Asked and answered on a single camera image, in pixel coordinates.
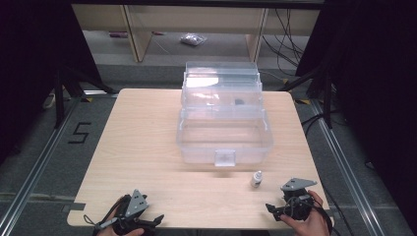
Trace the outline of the person's right hand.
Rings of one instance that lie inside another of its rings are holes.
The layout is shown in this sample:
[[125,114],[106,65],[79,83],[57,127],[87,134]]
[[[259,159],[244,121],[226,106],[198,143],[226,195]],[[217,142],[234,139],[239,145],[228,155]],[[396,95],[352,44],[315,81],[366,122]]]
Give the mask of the person's right hand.
[[315,201],[308,218],[305,221],[297,221],[286,215],[282,221],[294,230],[294,236],[330,236],[327,221],[319,212],[323,200],[312,190],[308,193]]

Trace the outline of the clear plastic storage box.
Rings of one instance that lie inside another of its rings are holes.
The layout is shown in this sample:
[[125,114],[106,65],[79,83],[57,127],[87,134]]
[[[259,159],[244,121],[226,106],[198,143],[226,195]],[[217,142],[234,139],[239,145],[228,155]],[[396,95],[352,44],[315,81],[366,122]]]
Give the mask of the clear plastic storage box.
[[[235,98],[245,104],[235,105]],[[229,167],[262,162],[273,135],[257,65],[188,62],[176,143],[187,163]]]

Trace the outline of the small white dropper bottle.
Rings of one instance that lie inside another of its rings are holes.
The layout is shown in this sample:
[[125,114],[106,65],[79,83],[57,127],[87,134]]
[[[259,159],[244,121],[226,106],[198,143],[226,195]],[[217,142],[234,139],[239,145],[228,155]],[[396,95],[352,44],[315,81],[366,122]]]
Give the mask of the small white dropper bottle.
[[258,188],[263,181],[263,172],[257,171],[253,174],[251,179],[251,186],[254,188]]

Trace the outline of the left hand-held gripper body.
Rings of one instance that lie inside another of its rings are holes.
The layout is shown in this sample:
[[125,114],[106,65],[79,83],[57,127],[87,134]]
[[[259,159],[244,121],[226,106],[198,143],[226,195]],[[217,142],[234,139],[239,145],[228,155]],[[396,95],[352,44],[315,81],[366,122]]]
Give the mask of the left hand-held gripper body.
[[[104,217],[99,223],[95,225],[95,230],[101,230],[111,226],[115,233],[122,235],[138,229],[139,222],[148,222],[141,220],[141,214],[148,208],[146,195],[142,195],[138,190],[135,190],[132,195],[125,195],[121,197],[122,201],[116,210],[115,215],[108,221],[104,221]],[[153,230],[145,230],[144,235],[153,235]]]

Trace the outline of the person's left hand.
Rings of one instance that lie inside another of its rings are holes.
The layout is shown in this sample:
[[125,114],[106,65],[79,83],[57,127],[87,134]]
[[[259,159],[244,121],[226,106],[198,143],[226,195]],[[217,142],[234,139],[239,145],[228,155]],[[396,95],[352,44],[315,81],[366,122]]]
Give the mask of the person's left hand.
[[[122,201],[122,199],[119,199],[110,209],[111,212],[109,212],[105,217],[104,217],[104,221],[108,221],[110,220],[116,213],[116,210],[118,209],[118,207],[120,206],[120,202]],[[92,233],[92,236],[142,236],[145,233],[145,230],[143,228],[138,228],[135,229],[131,232],[129,232],[128,234],[122,234],[119,235],[117,233],[114,232],[113,228],[111,226],[108,226],[104,229],[101,230],[94,230]]]

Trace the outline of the metal floor rail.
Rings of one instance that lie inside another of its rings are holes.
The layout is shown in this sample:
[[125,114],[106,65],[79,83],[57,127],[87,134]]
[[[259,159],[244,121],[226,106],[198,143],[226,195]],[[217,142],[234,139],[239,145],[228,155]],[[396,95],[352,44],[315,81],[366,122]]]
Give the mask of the metal floor rail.
[[365,193],[357,177],[355,176],[353,169],[348,163],[348,160],[332,128],[328,126],[328,123],[324,119],[322,119],[319,124],[328,142],[329,148],[331,149],[333,157],[335,158],[335,162],[340,169],[343,180],[361,214],[362,219],[364,220],[369,234],[371,236],[386,236],[386,233],[383,230],[368,198],[365,196]]
[[59,144],[68,121],[80,101],[79,98],[71,98],[67,107],[64,109],[64,117],[57,119],[57,122],[53,122],[52,130],[47,136],[45,145],[42,146],[40,154],[34,160],[30,171],[26,175],[25,180],[18,191],[15,194],[7,195],[4,193],[3,195],[0,195],[0,203],[7,198],[10,199],[10,204],[5,209],[4,213],[0,215],[0,236],[9,236],[13,231],[13,228],[30,198],[30,194],[50,161],[52,153]]

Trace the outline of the clear plastic bag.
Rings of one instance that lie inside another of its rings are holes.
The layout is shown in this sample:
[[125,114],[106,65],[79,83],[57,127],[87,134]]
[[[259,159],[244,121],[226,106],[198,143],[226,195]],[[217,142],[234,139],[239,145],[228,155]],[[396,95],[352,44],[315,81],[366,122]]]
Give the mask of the clear plastic bag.
[[181,43],[191,46],[198,46],[206,41],[207,38],[205,36],[196,33],[185,33],[180,37]]

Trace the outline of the black metal stand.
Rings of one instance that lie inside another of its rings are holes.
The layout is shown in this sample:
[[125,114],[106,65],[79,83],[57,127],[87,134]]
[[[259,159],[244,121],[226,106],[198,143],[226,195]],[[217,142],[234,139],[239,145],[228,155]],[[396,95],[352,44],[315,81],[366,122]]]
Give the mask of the black metal stand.
[[326,66],[318,66],[312,71],[306,73],[304,76],[299,77],[292,83],[284,85],[279,88],[278,91],[290,91],[296,87],[311,80],[307,95],[310,98],[317,98],[320,94],[324,95],[324,111],[322,113],[328,128],[332,128],[330,120],[330,101],[331,101],[331,77]]
[[100,76],[91,77],[86,73],[78,71],[66,65],[61,65],[55,73],[54,92],[55,92],[55,107],[56,107],[56,121],[54,128],[57,129],[64,121],[64,95],[63,89],[70,94],[71,97],[82,97],[86,93],[81,88],[80,82],[87,82],[88,84],[103,90],[107,94],[117,94],[118,90],[105,85]]

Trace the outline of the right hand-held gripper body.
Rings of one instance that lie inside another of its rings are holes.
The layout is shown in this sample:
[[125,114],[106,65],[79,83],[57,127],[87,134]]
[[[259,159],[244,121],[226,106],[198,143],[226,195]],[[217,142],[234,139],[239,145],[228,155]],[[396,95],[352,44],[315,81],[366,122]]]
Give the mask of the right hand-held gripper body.
[[316,181],[300,178],[291,178],[283,184],[280,188],[285,200],[283,213],[295,220],[306,220],[314,205],[314,199],[306,188],[316,184]]

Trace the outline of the light wooden shelf unit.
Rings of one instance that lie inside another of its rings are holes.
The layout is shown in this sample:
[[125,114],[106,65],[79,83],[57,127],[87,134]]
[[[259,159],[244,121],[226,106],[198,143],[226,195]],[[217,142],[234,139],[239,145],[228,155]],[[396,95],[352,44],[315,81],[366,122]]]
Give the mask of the light wooden shelf unit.
[[74,4],[72,9],[82,30],[124,30],[137,62],[144,60],[154,31],[244,34],[250,60],[256,62],[262,35],[282,34],[290,26],[293,35],[308,36],[319,15],[317,10],[267,8]]

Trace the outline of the black curtain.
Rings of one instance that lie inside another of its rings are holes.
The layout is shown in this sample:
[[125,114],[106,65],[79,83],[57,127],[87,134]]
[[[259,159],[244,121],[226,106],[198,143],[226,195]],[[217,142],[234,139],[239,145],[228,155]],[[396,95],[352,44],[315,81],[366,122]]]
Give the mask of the black curtain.
[[343,113],[417,234],[417,0],[324,0],[299,75],[340,30],[331,76]]
[[0,165],[54,88],[56,74],[101,77],[71,0],[0,0]]

